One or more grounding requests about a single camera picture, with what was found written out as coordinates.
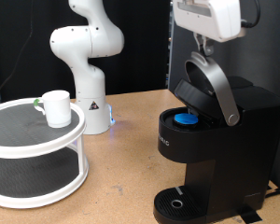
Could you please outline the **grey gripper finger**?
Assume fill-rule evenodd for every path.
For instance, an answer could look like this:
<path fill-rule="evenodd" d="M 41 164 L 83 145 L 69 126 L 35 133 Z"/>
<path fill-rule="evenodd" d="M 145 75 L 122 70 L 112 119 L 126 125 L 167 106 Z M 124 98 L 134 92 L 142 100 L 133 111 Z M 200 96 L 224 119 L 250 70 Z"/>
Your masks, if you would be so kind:
<path fill-rule="evenodd" d="M 214 53 L 214 40 L 213 39 L 211 39 L 207 36 L 204 38 L 203 51 L 206 56 L 210 56 Z"/>
<path fill-rule="evenodd" d="M 204 54 L 204 47 L 203 47 L 204 40 L 203 40 L 203 36 L 200 35 L 200 34 L 195 33 L 194 34 L 194 39 L 195 39 L 195 41 L 197 43 L 198 51 L 201 54 Z"/>

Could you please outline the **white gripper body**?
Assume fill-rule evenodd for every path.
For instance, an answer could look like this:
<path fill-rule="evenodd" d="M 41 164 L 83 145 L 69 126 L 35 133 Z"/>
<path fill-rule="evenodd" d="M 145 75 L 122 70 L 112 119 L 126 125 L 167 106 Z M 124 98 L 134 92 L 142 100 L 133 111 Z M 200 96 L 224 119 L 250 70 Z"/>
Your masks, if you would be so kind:
<path fill-rule="evenodd" d="M 239 0 L 173 0 L 173 9 L 178 26 L 217 42 L 240 34 Z"/>

